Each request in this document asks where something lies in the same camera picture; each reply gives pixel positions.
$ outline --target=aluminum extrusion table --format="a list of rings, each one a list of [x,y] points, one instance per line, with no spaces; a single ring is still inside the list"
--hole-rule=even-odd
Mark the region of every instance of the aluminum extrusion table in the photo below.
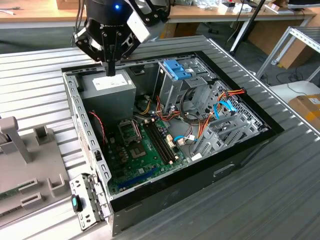
[[[220,46],[203,36],[142,44],[132,59],[203,51],[285,132],[246,167],[138,223],[116,240],[314,239],[320,236],[320,135]],[[61,68],[93,61],[77,48],[0,55],[0,115],[26,134],[52,128],[70,178],[86,172]],[[103,239],[105,222],[81,232],[69,198],[0,230],[0,239]]]
[[[260,79],[264,74],[267,66],[273,62],[273,59],[277,52],[283,47],[284,43],[286,43],[289,36],[292,36],[289,42],[294,41],[294,39],[299,39],[310,48],[314,49],[318,53],[320,53],[320,27],[318,26],[289,26],[287,30],[284,32],[278,43],[275,45],[274,49],[265,60],[259,71],[256,73],[256,77]],[[288,47],[285,46],[284,49],[281,51],[280,55],[274,60],[272,64],[277,64],[282,57],[288,51]],[[320,66],[307,78],[307,81],[310,82],[318,73],[320,72]]]

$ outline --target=circuit board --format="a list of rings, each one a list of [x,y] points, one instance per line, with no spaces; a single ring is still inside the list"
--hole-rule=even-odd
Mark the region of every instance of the circuit board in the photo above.
[[[8,197],[11,197],[11,196],[14,196],[14,195],[18,194],[19,193],[19,188],[21,188],[21,187],[16,187],[16,188],[13,188],[13,189],[10,189],[8,191],[0,193],[0,200],[6,199]]]
[[[163,138],[169,134],[161,120],[158,119],[155,126],[162,129]],[[141,142],[134,142],[127,146],[123,144],[118,132],[107,136],[108,139],[113,138],[113,143],[109,141],[107,157],[107,164],[112,175],[108,186],[112,195],[188,164],[184,154],[178,148],[175,151],[172,150],[176,157],[175,161],[172,164],[165,163],[146,133],[145,126],[138,125],[138,129],[141,134]]]

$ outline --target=blue drive bay latch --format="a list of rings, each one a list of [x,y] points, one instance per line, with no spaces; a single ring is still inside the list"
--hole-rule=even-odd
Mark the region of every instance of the blue drive bay latch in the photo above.
[[[179,64],[176,60],[165,60],[163,65],[167,68],[167,70],[174,75],[176,80],[189,79],[192,77],[190,73],[187,73],[184,67]]]

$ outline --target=ram slot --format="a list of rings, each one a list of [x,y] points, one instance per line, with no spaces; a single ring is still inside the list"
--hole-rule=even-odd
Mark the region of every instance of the ram slot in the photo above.
[[[165,140],[160,135],[158,128],[154,123],[146,124],[144,126],[144,130],[148,134],[153,146],[155,147],[156,151],[161,156],[161,159],[164,164],[169,164],[170,161],[175,160],[175,156],[171,149],[168,147]]]

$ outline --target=metal rail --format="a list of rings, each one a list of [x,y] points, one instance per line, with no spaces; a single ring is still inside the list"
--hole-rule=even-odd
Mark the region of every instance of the metal rail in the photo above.
[[[275,45],[274,49],[272,50],[268,58],[265,60],[265,62],[263,63],[259,71],[257,72],[256,77],[258,79],[262,77],[262,75],[265,73],[267,66],[270,63],[274,65],[277,64],[282,59],[282,57],[287,53],[287,51],[289,50],[289,47],[286,46],[282,50],[278,58],[273,61],[275,55],[283,47],[284,43],[286,43],[290,35],[292,35],[296,39],[299,39],[300,41],[308,45],[310,48],[320,53],[320,27],[289,26],[285,31],[285,33],[280,38],[280,40],[278,41],[278,43]],[[317,75],[318,72],[320,72],[320,66],[315,70],[314,73],[311,74],[311,76],[308,77],[307,81],[310,82]]]

